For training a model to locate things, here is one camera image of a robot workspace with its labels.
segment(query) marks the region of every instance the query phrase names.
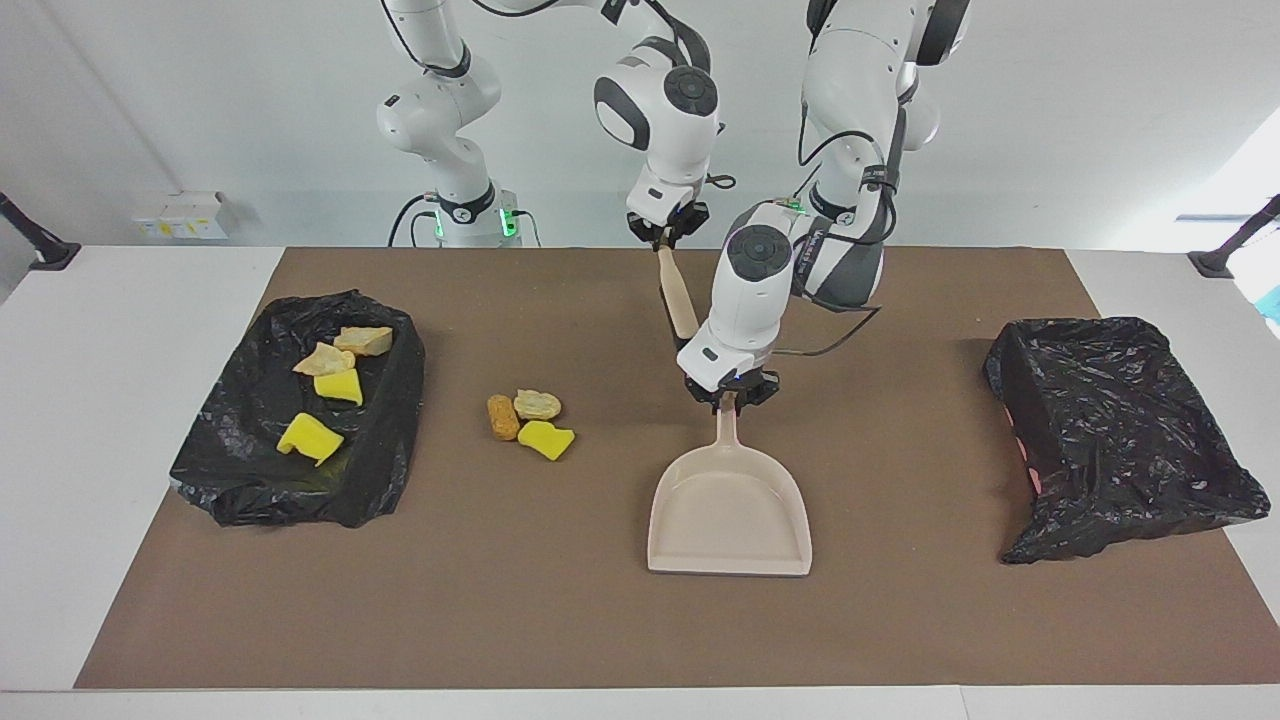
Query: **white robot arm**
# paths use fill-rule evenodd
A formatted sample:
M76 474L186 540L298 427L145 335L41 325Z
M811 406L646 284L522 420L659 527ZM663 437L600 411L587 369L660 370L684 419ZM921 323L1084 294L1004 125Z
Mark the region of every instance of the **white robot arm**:
M657 242L666 233L675 241L705 222L705 206L695 208L695 201L721 126L710 53L698 32L657 0L497 4L508 10L500 13L506 15L591 8L631 38L631 51L595 81L593 94L600 127L618 142L645 152L645 164L627 193L631 229L641 240Z
M741 407L777 389L777 377L763 365L788 296L837 313L864 309L897 220L901 152L937 131L936 108L916 91L916 68L950 56L964 37L968 4L810 1L814 44L803 106L827 136L813 155L822 161L809 193L815 214L780 200L758 204L733 223L710 314L677 354L695 397L712 402L735 389Z
M471 55L457 32L449 0L381 0L397 46L422 74L378 106L378 127L397 149L433 169L442 242L499 247L516 238L508 219L515 199L489 177L484 152L458 137L502 96L498 76Z
M504 245L512 232L502 208L503 192L489 177L480 149L457 136L497 104L497 76L488 63L471 55L458 36L449 0L381 3L396 44L424 69L422 77L379 106L383 135L434 168L447 245ZM657 0L497 4L504 9L476 3L504 17L586 6L634 38L635 46L596 81L594 92L600 126L645 152L645 165L627 195L634 214L628 220L632 231L643 229L654 240L664 231L667 237L678 237L696 229L705 220L705 206L695 200L719 132L710 56L701 37Z

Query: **white wall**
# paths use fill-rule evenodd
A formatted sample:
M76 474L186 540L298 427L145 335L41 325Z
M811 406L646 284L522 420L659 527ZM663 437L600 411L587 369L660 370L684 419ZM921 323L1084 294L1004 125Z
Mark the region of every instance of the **white wall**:
M492 172L549 245L634 243L622 197L640 156L590 108L626 41L585 9L506 20L454 4L504 83L465 133ZM712 45L728 124L713 170L740 179L708 191L699 245L804 177L805 4L667 0ZM897 242L1149 246L1134 228L1175 215L1280 105L1272 0L978 0L970 13L965 45L924 74L943 127L904 161ZM238 242L381 242L430 184L376 132L374 108L415 72L384 23L375 0L0 3L0 187L68 240L133 241L138 199L180 184L225 192Z

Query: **black plastic bag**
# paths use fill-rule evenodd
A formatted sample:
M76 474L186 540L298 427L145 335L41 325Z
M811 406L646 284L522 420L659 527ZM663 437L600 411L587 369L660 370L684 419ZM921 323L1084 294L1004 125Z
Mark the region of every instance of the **black plastic bag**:
M1001 560L1089 556L1110 543L1265 518L1169 340L1138 318L1020 320L986 363L1037 497Z
M315 393L292 370L343 325L390 327L392 348L356 363L364 405ZM333 520L348 528L396 510L417 437L425 352L404 313L358 291L268 305L191 425L170 475L220 525ZM346 439L319 468L275 445L298 413Z

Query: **brown table mat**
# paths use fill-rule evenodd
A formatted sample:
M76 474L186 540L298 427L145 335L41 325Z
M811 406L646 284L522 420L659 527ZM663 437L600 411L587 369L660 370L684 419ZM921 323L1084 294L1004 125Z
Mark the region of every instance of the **brown table mat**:
M705 313L717 255L678 258ZM1280 629L1221 532L997 561L1030 489L979 368L1007 320L1096 316L1060 251L891 249L864 333L771 364L782 391L740 432L801 487L805 579L645 568L658 477L714 437L652 254L300 249L265 300L352 287L428 347L399 509L220 529L170 493L77 687L1280 682ZM854 320L796 301L782 345ZM559 462L489 437L485 397L517 387L564 400Z

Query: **beige dustpan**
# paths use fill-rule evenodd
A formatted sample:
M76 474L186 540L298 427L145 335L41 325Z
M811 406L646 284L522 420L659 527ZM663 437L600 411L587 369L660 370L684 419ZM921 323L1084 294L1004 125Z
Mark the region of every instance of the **beige dustpan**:
M717 575L808 575L809 516L791 473L737 441L733 396L716 443L676 459L653 496L649 569Z

